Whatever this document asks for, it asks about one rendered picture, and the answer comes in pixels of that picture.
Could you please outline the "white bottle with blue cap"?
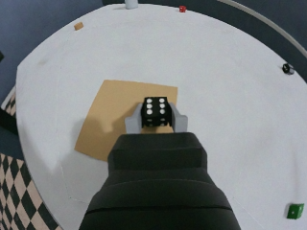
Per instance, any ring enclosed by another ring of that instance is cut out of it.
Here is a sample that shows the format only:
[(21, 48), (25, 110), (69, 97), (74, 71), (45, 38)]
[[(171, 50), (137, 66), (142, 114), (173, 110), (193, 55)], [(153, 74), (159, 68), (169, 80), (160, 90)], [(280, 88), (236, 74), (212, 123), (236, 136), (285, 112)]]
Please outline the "white bottle with blue cap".
[(125, 4), (127, 10), (138, 8), (137, 0), (125, 0)]

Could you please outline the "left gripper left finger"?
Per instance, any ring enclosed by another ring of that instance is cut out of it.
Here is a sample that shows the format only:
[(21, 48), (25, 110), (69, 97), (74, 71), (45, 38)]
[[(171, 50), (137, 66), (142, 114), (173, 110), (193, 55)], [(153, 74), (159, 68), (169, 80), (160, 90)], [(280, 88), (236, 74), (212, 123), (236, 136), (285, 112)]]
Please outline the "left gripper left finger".
[(140, 134), (144, 124), (144, 104), (139, 103), (132, 116), (125, 119), (127, 134)]

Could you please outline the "tan flat mat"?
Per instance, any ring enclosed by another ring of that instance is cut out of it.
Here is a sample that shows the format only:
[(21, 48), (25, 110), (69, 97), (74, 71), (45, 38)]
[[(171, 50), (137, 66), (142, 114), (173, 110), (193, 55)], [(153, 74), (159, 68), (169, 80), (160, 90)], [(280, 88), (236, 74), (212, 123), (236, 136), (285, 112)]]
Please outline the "tan flat mat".
[[(127, 80), (104, 80), (83, 122), (74, 150), (107, 162), (108, 154), (145, 97), (167, 97), (177, 107), (178, 87)], [(173, 132), (167, 126), (146, 126), (141, 133)]]

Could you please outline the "red die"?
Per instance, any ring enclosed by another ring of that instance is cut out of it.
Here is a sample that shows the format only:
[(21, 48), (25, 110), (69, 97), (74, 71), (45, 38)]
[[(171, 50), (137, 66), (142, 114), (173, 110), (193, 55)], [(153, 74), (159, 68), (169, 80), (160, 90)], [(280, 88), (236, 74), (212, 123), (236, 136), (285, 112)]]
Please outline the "red die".
[(179, 12), (186, 12), (186, 7), (179, 6)]

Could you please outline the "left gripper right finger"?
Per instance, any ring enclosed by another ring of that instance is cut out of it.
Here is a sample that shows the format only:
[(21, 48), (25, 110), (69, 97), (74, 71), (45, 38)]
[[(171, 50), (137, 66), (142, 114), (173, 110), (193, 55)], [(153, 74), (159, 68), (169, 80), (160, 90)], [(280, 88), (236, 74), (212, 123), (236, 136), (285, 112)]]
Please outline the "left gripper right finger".
[(187, 132), (188, 117), (186, 115), (180, 115), (173, 102), (168, 102), (168, 110), (168, 123), (173, 132)]

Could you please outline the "green die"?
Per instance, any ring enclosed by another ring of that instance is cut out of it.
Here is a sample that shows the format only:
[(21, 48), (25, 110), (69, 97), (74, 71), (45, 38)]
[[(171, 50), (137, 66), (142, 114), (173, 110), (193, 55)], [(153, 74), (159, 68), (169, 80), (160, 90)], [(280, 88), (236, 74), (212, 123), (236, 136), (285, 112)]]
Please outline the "green die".
[(287, 219), (299, 219), (302, 217), (304, 203), (290, 205)]

